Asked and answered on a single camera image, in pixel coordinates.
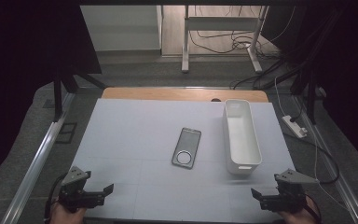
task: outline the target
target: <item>wooden board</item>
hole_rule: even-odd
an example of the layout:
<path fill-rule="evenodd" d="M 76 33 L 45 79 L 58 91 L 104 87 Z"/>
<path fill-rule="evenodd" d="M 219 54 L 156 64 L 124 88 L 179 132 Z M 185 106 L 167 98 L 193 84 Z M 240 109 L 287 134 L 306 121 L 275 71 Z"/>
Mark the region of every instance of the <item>wooden board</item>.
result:
<path fill-rule="evenodd" d="M 178 101 L 221 101 L 242 99 L 249 102 L 268 102 L 263 91 L 175 89 L 175 88 L 107 88 L 104 99 L 137 99 L 137 100 L 178 100 Z"/>

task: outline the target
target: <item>cable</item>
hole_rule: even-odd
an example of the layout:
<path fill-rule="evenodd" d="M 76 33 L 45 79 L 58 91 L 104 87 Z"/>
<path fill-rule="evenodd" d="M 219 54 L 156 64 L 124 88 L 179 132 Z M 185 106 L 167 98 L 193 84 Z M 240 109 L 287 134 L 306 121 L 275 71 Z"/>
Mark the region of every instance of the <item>cable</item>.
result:
<path fill-rule="evenodd" d="M 237 36 L 235 38 L 234 38 L 234 35 L 231 35 L 231 39 L 232 39 L 232 46 L 231 47 L 234 48 L 234 49 L 248 49 L 250 47 L 251 42 L 250 41 L 238 41 L 239 38 L 248 38 L 248 39 L 252 40 L 251 37 L 246 36 L 246 35 L 240 35 L 240 36 Z"/>
<path fill-rule="evenodd" d="M 295 122 L 302 114 L 302 111 L 303 111 L 303 107 L 304 107 L 304 104 L 301 104 L 301 107 L 300 107 L 300 112 L 298 113 L 297 116 L 293 117 L 293 118 L 290 118 L 290 122 Z"/>
<path fill-rule="evenodd" d="M 315 142 L 315 165 L 313 166 L 313 173 L 315 175 L 315 179 L 318 180 L 318 175 L 317 175 L 317 172 L 316 172 L 316 167 L 318 166 L 318 143 L 316 142 L 316 137 L 315 135 L 313 135 L 313 140 Z"/>
<path fill-rule="evenodd" d="M 303 139 L 299 139 L 297 137 L 294 137 L 292 136 L 291 134 L 289 133 L 283 133 L 283 135 L 286 135 L 288 137 L 291 137 L 293 139 L 296 139 L 297 141 L 300 141 L 302 143 L 305 143 L 307 145 L 310 145 L 310 146 L 315 146 L 315 144 L 311 143 L 311 142 L 308 142 L 308 141 L 305 141 Z M 339 167 L 338 167 L 338 164 L 337 162 L 334 160 L 333 156 L 328 153 L 326 150 L 324 150 L 323 148 L 319 147 L 319 146 L 316 146 L 318 148 L 319 151 L 321 151 L 335 166 L 335 170 L 336 170 L 336 176 L 334 178 L 332 178 L 331 180 L 328 180 L 328 181 L 320 181 L 321 184 L 333 184 L 335 183 L 338 179 L 339 179 Z"/>
<path fill-rule="evenodd" d="M 278 88 L 277 88 L 277 77 L 275 77 L 275 91 L 277 92 L 277 96 L 278 96 L 278 103 L 279 103 L 279 108 L 281 109 L 282 113 L 284 116 L 286 116 L 286 114 L 284 113 L 283 109 L 282 109 L 282 105 L 281 105 L 281 99 L 279 97 L 279 93 L 278 93 Z"/>
<path fill-rule="evenodd" d="M 242 11 L 242 6 L 240 7 L 240 12 L 238 13 L 238 16 L 241 15 L 241 11 Z"/>
<path fill-rule="evenodd" d="M 233 9 L 233 6 L 230 6 L 229 7 L 229 11 L 228 11 L 228 13 L 226 14 L 226 16 L 228 16 L 228 14 L 231 12 L 231 15 L 232 15 L 232 9 Z"/>
<path fill-rule="evenodd" d="M 314 38 L 314 36 L 316 34 L 318 34 L 318 32 L 320 31 L 320 29 L 322 29 L 322 27 L 324 27 L 324 24 L 327 22 L 328 18 L 324 18 L 321 23 L 315 28 L 315 30 L 310 34 L 308 35 L 308 37 L 301 43 L 300 46 L 296 47 L 295 49 L 292 49 L 288 52 L 285 53 L 285 58 L 287 58 L 289 55 L 299 51 L 299 50 L 302 50 L 304 47 L 308 46 L 309 43 L 312 38 Z"/>
<path fill-rule="evenodd" d="M 241 83 L 246 82 L 246 81 L 249 81 L 249 80 L 252 80 L 252 79 L 254 79 L 254 78 L 258 78 L 258 77 L 260 77 L 260 76 L 262 76 L 262 75 L 258 75 L 258 76 L 254 76 L 254 77 L 248 77 L 248 78 L 246 78 L 246 79 L 243 79 L 243 80 L 239 81 L 237 84 L 235 84 L 235 86 L 232 88 L 232 90 L 235 90 Z"/>
<path fill-rule="evenodd" d="M 202 45 L 199 45 L 199 44 L 196 44 L 196 42 L 194 42 L 193 36 L 191 35 L 191 31 L 189 31 L 188 33 L 190 34 L 191 42 L 193 42 L 193 44 L 194 44 L 195 46 L 200 47 L 200 48 L 202 48 L 202 49 L 207 49 L 207 50 L 210 50 L 210 51 L 215 52 L 215 53 L 230 53 L 231 51 L 236 50 L 236 49 L 230 49 L 230 50 L 227 50 L 227 51 L 217 51 L 217 50 L 214 50 L 214 49 L 206 48 L 206 47 L 204 47 L 204 46 L 202 46 Z"/>
<path fill-rule="evenodd" d="M 278 69 L 279 67 L 281 67 L 284 63 L 285 63 L 285 59 L 284 59 L 284 58 L 280 58 L 279 61 L 277 61 L 276 63 L 274 63 L 274 64 L 273 64 L 272 66 L 270 66 L 267 70 L 263 71 L 261 77 L 265 76 L 265 75 L 268 74 L 268 73 L 271 73 L 271 72 L 275 71 L 276 69 Z M 260 80 L 261 77 L 257 78 L 257 79 L 254 81 L 253 86 L 252 86 L 254 89 L 255 89 L 255 83 L 256 83 L 258 80 Z"/>
<path fill-rule="evenodd" d="M 229 83 L 229 86 L 228 86 L 228 87 L 229 87 L 231 90 L 233 90 L 233 89 L 232 89 L 232 85 L 233 85 L 234 82 L 240 82 L 240 80 L 234 80 L 234 81 L 232 81 L 232 82 Z"/>
<path fill-rule="evenodd" d="M 254 17 L 255 17 L 255 13 L 252 11 L 252 6 L 249 6 L 249 8 L 251 9 L 251 12 L 252 12 L 252 14 L 253 14 Z"/>
<path fill-rule="evenodd" d="M 306 205 L 304 206 L 304 209 L 305 209 L 308 213 L 310 213 L 310 215 L 316 220 L 316 223 L 322 224 L 322 218 L 319 217 L 319 216 L 315 213 L 315 211 L 313 211 L 312 208 L 310 208 L 310 207 L 306 204 Z"/>
<path fill-rule="evenodd" d="M 203 37 L 203 38 L 213 38 L 213 37 L 220 37 L 220 36 L 226 36 L 226 35 L 246 35 L 246 34 L 250 34 L 251 32 L 239 32 L 239 33 L 235 33 L 235 34 L 224 34 L 224 35 L 200 35 L 199 31 L 197 31 L 197 34 L 199 35 L 199 37 Z"/>
<path fill-rule="evenodd" d="M 281 59 L 281 58 L 282 58 L 281 55 L 277 56 L 277 55 L 267 55 L 267 54 L 265 54 L 265 53 L 263 52 L 263 50 L 262 50 L 261 44 L 259 44 L 258 49 L 257 49 L 257 46 L 256 46 L 256 48 L 255 48 L 255 54 L 256 54 L 256 56 L 257 56 L 258 58 L 261 58 L 261 59 Z"/>
<path fill-rule="evenodd" d="M 294 136 L 292 136 L 291 134 L 289 133 L 283 133 L 284 135 L 288 136 L 288 137 L 291 137 L 293 139 L 296 139 L 297 141 L 300 141 L 302 143 L 305 143 L 305 144 L 308 144 L 308 145 L 312 145 L 312 146 L 315 146 L 313 143 L 311 142 L 308 142 L 308 141 L 305 141 L 305 140 L 302 140 L 302 139 L 298 139 Z M 326 185 L 326 184 L 333 184 L 335 183 L 338 179 L 339 179 L 339 167 L 338 167 L 338 164 L 336 163 L 336 161 L 334 160 L 333 156 L 328 153 L 326 150 L 322 149 L 321 147 L 318 147 L 318 150 L 320 150 L 332 163 L 334 163 L 334 166 L 335 166 L 335 169 L 336 169 L 336 177 L 334 177 L 333 179 L 329 180 L 329 181 L 319 181 L 319 187 L 322 189 L 322 191 L 327 194 L 327 196 L 329 196 L 336 204 L 338 204 L 341 208 L 343 208 L 344 210 L 348 211 L 348 208 L 344 207 L 341 203 L 339 203 L 331 194 L 329 194 L 323 187 L 322 185 Z"/>
<path fill-rule="evenodd" d="M 312 197 L 309 196 L 309 194 L 305 194 L 305 196 L 306 196 L 306 197 L 309 197 L 310 200 L 313 202 L 313 204 L 315 204 L 317 213 L 318 213 L 318 215 L 319 215 L 318 217 L 319 217 L 319 219 L 320 219 L 321 222 L 322 222 L 322 213 L 321 213 L 321 209 L 319 208 L 318 204 L 315 202 L 315 200 L 314 200 Z"/>
<path fill-rule="evenodd" d="M 199 11 L 201 13 L 201 16 L 203 16 L 202 10 L 201 10 L 201 6 L 199 6 Z M 194 6 L 194 15 L 197 16 L 197 6 Z"/>
<path fill-rule="evenodd" d="M 60 176 L 55 180 L 54 184 L 51 186 L 50 194 L 48 195 L 48 200 L 46 201 L 46 204 L 45 204 L 45 218 L 44 218 L 45 224 L 49 224 L 49 223 L 50 223 L 50 219 L 51 219 L 51 217 L 50 217 L 51 205 L 57 202 L 57 201 L 55 201 L 55 202 L 52 202 L 52 201 L 51 201 L 51 200 L 52 200 L 52 197 L 53 197 L 54 190 L 55 190 L 55 188 L 57 187 L 58 182 L 60 182 L 61 180 L 63 180 L 63 179 L 66 177 L 67 174 L 68 174 L 68 173 L 65 173 L 65 174 L 60 175 Z"/>
<path fill-rule="evenodd" d="M 292 15 L 290 16 L 289 22 L 287 22 L 286 27 L 284 27 L 283 31 L 279 35 L 277 35 L 275 38 L 270 39 L 268 42 L 272 42 L 272 41 L 278 39 L 279 37 L 281 37 L 281 35 L 284 34 L 284 32 L 287 30 L 287 27 L 289 27 L 290 22 L 292 21 L 293 15 L 295 14 L 295 11 L 296 11 L 296 7 L 293 7 Z"/>

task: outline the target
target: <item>white container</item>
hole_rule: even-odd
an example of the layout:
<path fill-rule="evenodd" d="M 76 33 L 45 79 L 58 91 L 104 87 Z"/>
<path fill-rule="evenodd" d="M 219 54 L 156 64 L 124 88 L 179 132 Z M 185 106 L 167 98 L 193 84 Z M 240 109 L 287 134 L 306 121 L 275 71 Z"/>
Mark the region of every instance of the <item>white container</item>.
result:
<path fill-rule="evenodd" d="M 262 159 L 248 101 L 226 100 L 223 128 L 228 171 L 251 174 Z"/>

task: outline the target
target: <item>power strip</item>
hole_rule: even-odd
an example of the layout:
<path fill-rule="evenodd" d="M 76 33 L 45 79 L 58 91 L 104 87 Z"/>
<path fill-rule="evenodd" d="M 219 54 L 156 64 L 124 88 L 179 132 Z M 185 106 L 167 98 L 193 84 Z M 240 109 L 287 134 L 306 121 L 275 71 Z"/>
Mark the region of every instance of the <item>power strip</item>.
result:
<path fill-rule="evenodd" d="M 292 117 L 290 117 L 290 115 L 286 115 L 284 117 L 282 117 L 283 121 L 286 123 L 286 125 L 290 128 L 290 130 L 292 130 L 292 132 L 298 137 L 298 138 L 303 138 L 305 136 L 307 136 L 307 129 L 305 128 L 301 128 L 300 126 L 298 126 L 298 124 L 294 121 L 290 121 Z"/>

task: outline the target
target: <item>white table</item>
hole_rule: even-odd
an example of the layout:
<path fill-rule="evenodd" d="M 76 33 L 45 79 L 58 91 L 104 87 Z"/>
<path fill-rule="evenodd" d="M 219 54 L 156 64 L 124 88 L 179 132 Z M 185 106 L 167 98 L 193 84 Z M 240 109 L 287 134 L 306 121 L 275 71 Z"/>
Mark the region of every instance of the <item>white table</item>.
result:
<path fill-rule="evenodd" d="M 251 103 L 263 162 L 247 177 L 226 168 L 223 106 L 216 102 L 100 99 L 73 165 L 91 170 L 85 190 L 114 183 L 86 217 L 268 222 L 250 188 L 274 192 L 274 174 L 294 169 L 272 104 Z M 171 164 L 183 127 L 202 131 L 192 170 Z"/>

